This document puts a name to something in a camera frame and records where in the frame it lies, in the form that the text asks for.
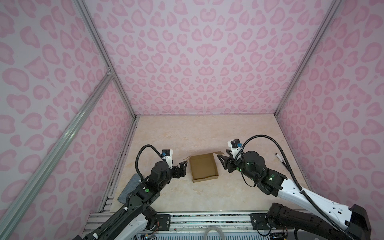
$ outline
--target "cardboard box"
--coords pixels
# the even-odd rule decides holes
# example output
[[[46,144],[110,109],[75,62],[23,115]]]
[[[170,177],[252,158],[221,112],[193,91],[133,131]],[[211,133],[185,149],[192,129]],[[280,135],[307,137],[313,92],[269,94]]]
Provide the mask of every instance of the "cardboard box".
[[[191,156],[189,158],[193,182],[201,182],[218,178],[214,153],[224,155],[224,153],[218,151],[203,155]]]

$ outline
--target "pink leopard print wallpaper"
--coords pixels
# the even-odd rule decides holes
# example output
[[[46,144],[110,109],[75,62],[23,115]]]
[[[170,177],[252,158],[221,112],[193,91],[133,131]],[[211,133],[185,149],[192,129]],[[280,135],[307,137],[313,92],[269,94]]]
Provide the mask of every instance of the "pink leopard print wallpaper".
[[[136,114],[273,113],[331,0],[86,0]]]
[[[71,0],[0,3],[0,218],[106,73]]]
[[[281,116],[315,191],[363,206],[384,235],[384,5],[348,0]]]
[[[101,201],[129,125],[125,105],[110,83],[10,239],[81,235]]]

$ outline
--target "gray towel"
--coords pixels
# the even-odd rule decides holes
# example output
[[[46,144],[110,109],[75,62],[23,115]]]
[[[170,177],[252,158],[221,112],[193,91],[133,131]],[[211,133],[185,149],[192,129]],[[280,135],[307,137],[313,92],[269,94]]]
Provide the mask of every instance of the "gray towel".
[[[118,197],[118,201],[124,204],[127,199],[127,195],[135,190],[138,185],[140,185],[140,177],[135,173],[121,192],[120,196]]]

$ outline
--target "gray tube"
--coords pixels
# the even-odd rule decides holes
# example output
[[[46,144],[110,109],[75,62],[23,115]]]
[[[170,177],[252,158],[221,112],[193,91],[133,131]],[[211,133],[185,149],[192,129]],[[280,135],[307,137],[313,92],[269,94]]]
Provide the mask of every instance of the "gray tube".
[[[216,230],[216,231],[219,233],[219,235],[220,235],[220,237],[221,237],[221,240],[225,240],[225,236],[224,236],[223,231],[222,231],[220,228],[215,227],[215,226],[209,226],[209,227],[207,227],[207,229],[205,230],[205,233],[204,233],[204,238],[203,238],[203,240],[207,240],[207,235],[208,235],[208,233],[209,233],[211,230]]]

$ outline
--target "table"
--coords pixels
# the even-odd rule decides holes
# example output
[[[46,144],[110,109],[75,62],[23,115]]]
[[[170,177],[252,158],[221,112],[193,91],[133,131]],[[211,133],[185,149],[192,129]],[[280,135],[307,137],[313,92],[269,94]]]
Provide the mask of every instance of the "table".
[[[274,138],[284,150],[292,170],[302,187],[308,188],[305,179],[289,149],[283,133],[272,114],[260,115],[204,115],[204,116],[142,116],[120,173],[120,180],[110,212],[116,212],[122,204],[117,201],[135,171],[135,159],[140,148],[153,145],[159,152],[173,149],[174,166],[189,156],[215,151],[225,152],[227,141],[240,139],[244,142],[249,137],[265,134]],[[245,151],[256,151],[265,158],[268,168],[274,169],[287,177],[290,174],[276,158],[278,152],[273,142],[266,138],[250,141]],[[159,157],[150,148],[143,151],[139,160],[139,169],[143,176],[150,174]],[[247,186],[237,171],[228,173],[215,157],[218,179],[192,182],[190,166],[187,175],[172,179],[161,191],[160,197],[151,205],[158,212],[179,211],[235,211],[268,210],[273,202],[281,203],[292,209],[301,207],[274,197],[265,195],[257,187]]]

